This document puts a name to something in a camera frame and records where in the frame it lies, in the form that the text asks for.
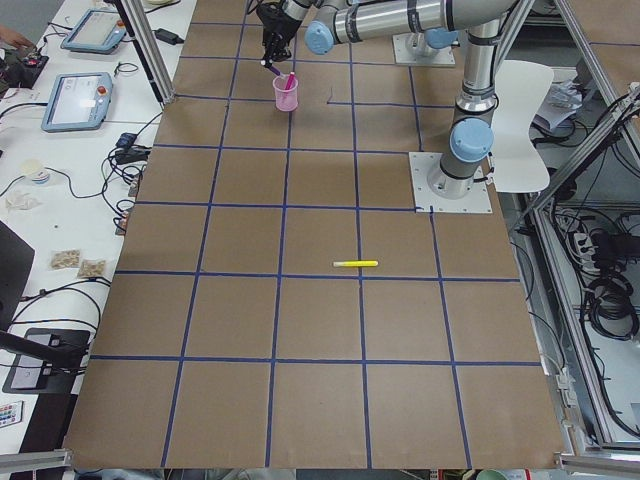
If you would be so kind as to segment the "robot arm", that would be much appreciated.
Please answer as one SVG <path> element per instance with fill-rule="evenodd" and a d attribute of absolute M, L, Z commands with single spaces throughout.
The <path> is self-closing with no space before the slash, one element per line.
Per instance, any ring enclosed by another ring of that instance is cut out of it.
<path fill-rule="evenodd" d="M 428 174 L 430 189 L 460 199 L 471 189 L 479 165 L 494 141 L 492 117 L 498 105 L 495 76 L 509 45 L 504 36 L 518 31 L 531 4 L 507 0 L 404 1 L 250 1 L 248 14 L 263 26 L 262 65 L 291 56 L 289 44 L 303 29 L 316 55 L 334 46 L 383 36 L 402 36 L 416 57 L 435 57 L 467 36 L 461 90 L 455 99 L 449 147 Z"/>
<path fill-rule="evenodd" d="M 407 48 L 417 58 L 431 58 L 450 48 L 457 40 L 456 30 L 435 28 L 412 34 L 407 40 Z"/>

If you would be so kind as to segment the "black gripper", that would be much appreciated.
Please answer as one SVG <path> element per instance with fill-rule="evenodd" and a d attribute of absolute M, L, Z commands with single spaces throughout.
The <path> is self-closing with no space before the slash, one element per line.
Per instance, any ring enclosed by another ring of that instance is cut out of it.
<path fill-rule="evenodd" d="M 296 2 L 266 2 L 257 7 L 257 16 L 263 25 L 263 64 L 289 60 L 292 56 L 289 42 L 303 20 L 303 8 Z"/>

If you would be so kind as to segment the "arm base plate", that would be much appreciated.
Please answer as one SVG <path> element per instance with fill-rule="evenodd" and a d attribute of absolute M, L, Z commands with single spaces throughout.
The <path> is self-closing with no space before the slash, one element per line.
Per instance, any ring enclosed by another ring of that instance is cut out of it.
<path fill-rule="evenodd" d="M 441 49 L 430 47 L 424 34 L 394 35 L 393 49 L 398 65 L 453 68 L 456 64 L 451 46 Z"/>
<path fill-rule="evenodd" d="M 440 169 L 439 152 L 410 152 L 414 208 L 419 213 L 491 214 L 482 167 L 474 176 L 453 179 Z"/>

